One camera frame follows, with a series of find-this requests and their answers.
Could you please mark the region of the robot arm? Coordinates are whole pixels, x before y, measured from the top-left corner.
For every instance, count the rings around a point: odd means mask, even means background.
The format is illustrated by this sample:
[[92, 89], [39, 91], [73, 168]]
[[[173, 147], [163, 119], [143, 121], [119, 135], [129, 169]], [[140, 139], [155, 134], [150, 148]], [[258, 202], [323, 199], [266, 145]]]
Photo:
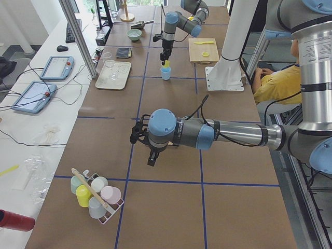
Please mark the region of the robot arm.
[[167, 12], [163, 31], [153, 37], [153, 42], [162, 40], [163, 51], [160, 54], [160, 60], [164, 67], [169, 66], [176, 29], [179, 28], [192, 37], [198, 37], [202, 30], [202, 23], [209, 17], [209, 8], [204, 1], [181, 1], [181, 7], [191, 13], [193, 18], [190, 20], [179, 11]]
[[[245, 37], [251, 25], [258, 1], [234, 4], [220, 60], [207, 67], [209, 91], [240, 90], [237, 65]], [[178, 27], [197, 37], [201, 24], [208, 17], [203, 1], [181, 1], [181, 7], [194, 15], [192, 21], [179, 12], [165, 17], [164, 31], [154, 40], [163, 40], [160, 59], [166, 66]], [[331, 1], [268, 1], [265, 35], [267, 39], [294, 38], [299, 41], [300, 92], [303, 120], [298, 126], [274, 124], [266, 127], [266, 115], [284, 113], [291, 107], [281, 107], [276, 100], [257, 105], [264, 115], [264, 125], [205, 119], [203, 103], [190, 116], [176, 117], [168, 109], [158, 109], [143, 115], [132, 128], [130, 142], [149, 146], [147, 164], [154, 166], [159, 153], [169, 143], [207, 150], [213, 141], [229, 141], [242, 146], [268, 146], [299, 159], [317, 171], [331, 174]]]

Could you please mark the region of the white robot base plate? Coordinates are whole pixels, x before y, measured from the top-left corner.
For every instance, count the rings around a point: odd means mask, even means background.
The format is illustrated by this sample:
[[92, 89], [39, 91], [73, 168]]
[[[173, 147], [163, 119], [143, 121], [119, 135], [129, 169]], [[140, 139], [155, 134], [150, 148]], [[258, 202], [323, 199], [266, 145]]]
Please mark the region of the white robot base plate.
[[205, 77], [208, 91], [244, 91], [239, 68], [206, 67]]

